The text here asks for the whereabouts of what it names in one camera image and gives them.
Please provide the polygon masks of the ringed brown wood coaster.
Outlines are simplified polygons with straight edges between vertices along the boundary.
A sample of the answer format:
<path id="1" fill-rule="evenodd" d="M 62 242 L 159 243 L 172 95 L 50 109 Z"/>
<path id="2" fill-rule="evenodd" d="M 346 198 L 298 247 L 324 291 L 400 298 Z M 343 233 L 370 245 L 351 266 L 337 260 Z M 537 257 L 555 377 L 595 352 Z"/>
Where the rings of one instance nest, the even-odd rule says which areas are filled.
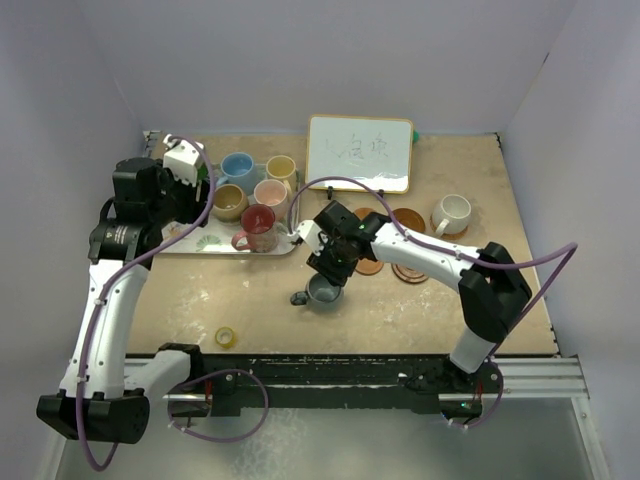
<path id="1" fill-rule="evenodd" d="M 402 265 L 392 264 L 391 268 L 394 275 L 407 284 L 421 284 L 429 279 L 426 274 Z"/>

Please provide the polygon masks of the light wood coaster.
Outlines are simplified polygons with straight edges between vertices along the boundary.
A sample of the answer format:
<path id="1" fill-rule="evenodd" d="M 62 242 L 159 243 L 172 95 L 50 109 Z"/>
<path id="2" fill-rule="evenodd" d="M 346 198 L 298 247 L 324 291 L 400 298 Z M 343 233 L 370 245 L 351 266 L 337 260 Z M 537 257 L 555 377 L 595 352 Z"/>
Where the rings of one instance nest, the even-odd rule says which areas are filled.
<path id="1" fill-rule="evenodd" d="M 361 275 L 370 276 L 379 273 L 383 267 L 384 263 L 381 261 L 362 259 L 358 261 L 355 271 Z"/>
<path id="2" fill-rule="evenodd" d="M 369 214 L 373 213 L 374 209 L 368 207 L 357 208 L 354 214 L 359 220 L 364 220 Z"/>

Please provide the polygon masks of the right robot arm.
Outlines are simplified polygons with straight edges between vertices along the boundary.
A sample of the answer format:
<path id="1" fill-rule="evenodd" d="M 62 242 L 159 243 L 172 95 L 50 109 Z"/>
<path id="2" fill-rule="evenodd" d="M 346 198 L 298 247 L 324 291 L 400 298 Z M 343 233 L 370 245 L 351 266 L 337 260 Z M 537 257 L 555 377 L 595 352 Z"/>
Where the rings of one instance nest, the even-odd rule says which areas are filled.
<path id="1" fill-rule="evenodd" d="M 358 261 L 368 259 L 407 267 L 455 291 L 465 328 L 444 376 L 456 391 L 479 381 L 481 364 L 504 342 L 532 297 L 500 244 L 451 244 L 398 226 L 388 215 L 371 212 L 360 219 L 337 201 L 300 222 L 291 236 L 310 248 L 307 264 L 333 285 L 345 286 Z"/>

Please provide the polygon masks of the tan stoneware mug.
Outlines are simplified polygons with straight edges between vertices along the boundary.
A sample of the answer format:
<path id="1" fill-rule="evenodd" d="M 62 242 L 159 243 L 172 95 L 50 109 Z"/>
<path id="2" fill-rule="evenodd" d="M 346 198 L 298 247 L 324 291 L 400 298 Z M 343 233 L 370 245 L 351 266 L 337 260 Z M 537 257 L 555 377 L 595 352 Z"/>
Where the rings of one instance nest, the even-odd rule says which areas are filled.
<path id="1" fill-rule="evenodd" d="M 237 185 L 225 184 L 216 190 L 212 215 L 221 222 L 238 222 L 248 207 L 246 193 Z"/>

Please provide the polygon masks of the floral serving tray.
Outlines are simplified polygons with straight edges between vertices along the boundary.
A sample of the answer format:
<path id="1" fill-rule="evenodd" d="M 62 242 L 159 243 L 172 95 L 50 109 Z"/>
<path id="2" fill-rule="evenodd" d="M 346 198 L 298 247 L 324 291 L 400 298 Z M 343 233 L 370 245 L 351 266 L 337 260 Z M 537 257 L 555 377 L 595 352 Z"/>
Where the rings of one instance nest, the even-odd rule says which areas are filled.
<path id="1" fill-rule="evenodd" d="M 266 164 L 256 164 L 256 171 L 259 180 L 265 180 L 268 175 Z M 296 204 L 292 210 L 292 221 L 294 225 L 299 221 L 299 206 Z M 163 242 L 171 238 L 179 236 L 188 225 L 172 222 L 162 230 Z M 278 244 L 274 250 L 267 253 L 255 253 L 248 250 L 238 251 L 231 245 L 232 237 L 240 230 L 240 223 L 225 223 L 216 219 L 210 214 L 209 221 L 205 227 L 198 227 L 192 233 L 182 238 L 180 241 L 163 251 L 164 254 L 197 254 L 197 255 L 266 255 L 266 256 L 283 256 L 292 252 L 295 248 L 287 238 L 287 220 L 281 219 L 276 224 L 276 232 L 278 233 Z"/>

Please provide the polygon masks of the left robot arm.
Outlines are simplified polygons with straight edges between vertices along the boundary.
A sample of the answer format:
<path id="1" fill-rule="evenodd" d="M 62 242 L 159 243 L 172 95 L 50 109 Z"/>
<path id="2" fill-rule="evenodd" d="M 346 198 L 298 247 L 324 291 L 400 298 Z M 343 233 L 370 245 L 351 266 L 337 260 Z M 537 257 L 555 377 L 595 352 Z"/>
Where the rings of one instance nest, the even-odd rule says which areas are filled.
<path id="1" fill-rule="evenodd" d="M 167 247 L 172 222 L 189 231 L 208 222 L 209 173 L 193 161 L 137 157 L 117 163 L 114 194 L 89 236 L 89 291 L 74 353 L 55 394 L 37 417 L 70 440 L 135 444 L 152 405 L 178 386 L 202 387 L 206 369 L 194 344 L 162 345 L 143 370 L 126 377 L 126 349 L 153 258 Z"/>

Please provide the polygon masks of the woven rattan coaster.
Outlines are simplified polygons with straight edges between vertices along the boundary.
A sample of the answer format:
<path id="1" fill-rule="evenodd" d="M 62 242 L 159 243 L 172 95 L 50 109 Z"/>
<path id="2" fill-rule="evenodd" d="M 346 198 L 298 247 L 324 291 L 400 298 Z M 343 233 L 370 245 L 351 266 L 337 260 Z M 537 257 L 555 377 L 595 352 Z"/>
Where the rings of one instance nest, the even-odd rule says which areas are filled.
<path id="1" fill-rule="evenodd" d="M 430 222 L 431 229 L 432 229 L 433 233 L 435 234 L 435 233 L 436 233 L 436 230 L 437 230 L 437 226 L 435 225 L 435 223 L 434 223 L 434 221 L 433 221 L 433 216 L 430 216 L 429 222 Z M 442 234 L 440 234 L 440 235 L 436 235 L 436 236 L 437 236 L 438 238 L 442 238 L 443 240 L 447 240 L 447 241 L 458 240 L 458 239 L 463 238 L 463 237 L 467 234 L 467 232 L 468 232 L 468 228 L 469 228 L 469 227 L 468 227 L 468 225 L 467 225 L 467 226 L 466 226 L 463 230 L 461 230 L 460 232 L 457 232 L 457 233 L 454 233 L 454 234 L 442 233 Z"/>

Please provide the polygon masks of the white mug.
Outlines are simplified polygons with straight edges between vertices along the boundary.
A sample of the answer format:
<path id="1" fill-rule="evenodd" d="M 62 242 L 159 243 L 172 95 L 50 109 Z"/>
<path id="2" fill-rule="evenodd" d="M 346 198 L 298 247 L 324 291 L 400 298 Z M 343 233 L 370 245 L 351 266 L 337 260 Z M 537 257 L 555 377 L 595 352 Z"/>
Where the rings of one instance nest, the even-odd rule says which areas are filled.
<path id="1" fill-rule="evenodd" d="M 471 214 L 472 206 L 465 197 L 457 194 L 444 196 L 436 203 L 431 213 L 437 226 L 434 235 L 460 232 L 469 225 Z"/>

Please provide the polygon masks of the pink mug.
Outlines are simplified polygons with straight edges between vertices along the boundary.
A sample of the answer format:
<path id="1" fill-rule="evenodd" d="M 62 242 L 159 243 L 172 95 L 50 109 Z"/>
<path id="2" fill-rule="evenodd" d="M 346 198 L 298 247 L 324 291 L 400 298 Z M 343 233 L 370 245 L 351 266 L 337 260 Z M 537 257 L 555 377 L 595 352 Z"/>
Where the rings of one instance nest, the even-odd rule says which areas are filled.
<path id="1" fill-rule="evenodd" d="M 279 221 L 287 213 L 293 193 L 287 180 L 265 179 L 256 185 L 253 196 L 257 204 L 270 207 Z"/>

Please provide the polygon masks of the grey stoneware cup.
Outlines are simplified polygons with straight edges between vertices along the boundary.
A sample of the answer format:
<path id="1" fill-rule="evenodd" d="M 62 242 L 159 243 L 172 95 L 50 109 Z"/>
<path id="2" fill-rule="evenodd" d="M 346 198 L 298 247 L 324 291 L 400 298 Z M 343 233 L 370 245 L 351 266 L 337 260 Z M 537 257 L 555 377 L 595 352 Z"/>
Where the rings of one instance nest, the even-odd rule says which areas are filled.
<path id="1" fill-rule="evenodd" d="M 292 306 L 305 306 L 316 312 L 335 310 L 343 297 L 343 289 L 333 285 L 326 277 L 316 273 L 305 288 L 290 297 Z"/>

